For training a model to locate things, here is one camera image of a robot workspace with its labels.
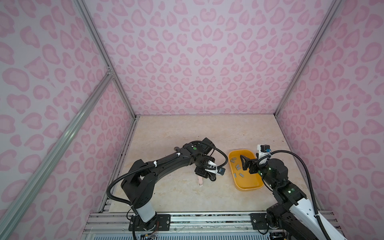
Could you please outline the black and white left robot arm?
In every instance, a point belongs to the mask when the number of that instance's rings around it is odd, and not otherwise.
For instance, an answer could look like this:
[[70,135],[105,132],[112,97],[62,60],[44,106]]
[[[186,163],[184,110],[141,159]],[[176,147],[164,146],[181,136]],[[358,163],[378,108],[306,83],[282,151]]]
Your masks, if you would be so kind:
[[128,173],[113,180],[107,187],[109,199],[131,207],[134,215],[130,222],[133,228],[142,227],[145,231],[155,229],[159,224],[158,213],[151,204],[155,184],[163,177],[184,167],[195,166],[195,174],[214,182],[220,166],[210,155],[216,146],[208,138],[175,147],[174,153],[152,162],[137,160]]

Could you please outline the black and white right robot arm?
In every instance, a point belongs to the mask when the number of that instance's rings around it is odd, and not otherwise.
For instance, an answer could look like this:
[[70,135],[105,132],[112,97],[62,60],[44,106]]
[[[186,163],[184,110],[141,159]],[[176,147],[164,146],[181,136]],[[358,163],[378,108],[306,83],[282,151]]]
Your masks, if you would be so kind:
[[277,203],[266,211],[267,225],[287,232],[296,240],[344,240],[341,234],[319,212],[315,203],[288,178],[288,168],[279,159],[260,164],[258,159],[240,156],[242,167],[258,174]]

